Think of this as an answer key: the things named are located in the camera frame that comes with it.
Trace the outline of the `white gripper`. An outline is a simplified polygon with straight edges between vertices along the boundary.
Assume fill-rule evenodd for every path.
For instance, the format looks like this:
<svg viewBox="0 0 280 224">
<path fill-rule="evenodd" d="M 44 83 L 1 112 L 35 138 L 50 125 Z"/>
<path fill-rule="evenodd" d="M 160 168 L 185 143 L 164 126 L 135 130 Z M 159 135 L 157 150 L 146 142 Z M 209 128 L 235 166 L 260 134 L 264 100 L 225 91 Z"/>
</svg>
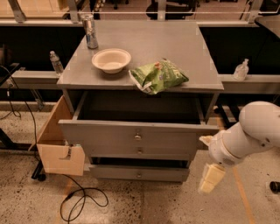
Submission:
<svg viewBox="0 0 280 224">
<path fill-rule="evenodd" d="M 201 136 L 199 140 L 208 146 L 209 157 L 216 164 L 205 164 L 202 178 L 199 182 L 199 193 L 210 193 L 224 178 L 226 170 L 224 167 L 232 167 L 243 161 L 242 158 L 234 156 L 228 151 L 223 143 L 225 130 L 219 131 L 214 136 Z"/>
</svg>

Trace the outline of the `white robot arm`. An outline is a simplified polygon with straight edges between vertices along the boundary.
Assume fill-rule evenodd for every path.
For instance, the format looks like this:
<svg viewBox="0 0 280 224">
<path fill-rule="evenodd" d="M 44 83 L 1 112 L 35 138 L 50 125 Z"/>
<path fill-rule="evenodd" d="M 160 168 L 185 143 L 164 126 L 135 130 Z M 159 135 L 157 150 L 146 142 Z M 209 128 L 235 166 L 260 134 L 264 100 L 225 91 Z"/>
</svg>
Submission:
<svg viewBox="0 0 280 224">
<path fill-rule="evenodd" d="M 212 164 L 204 166 L 200 193 L 210 193 L 224 178 L 227 167 L 241 163 L 248 155 L 280 148 L 280 107 L 253 101 L 241 109 L 239 121 L 214 136 L 201 136 Z"/>
</svg>

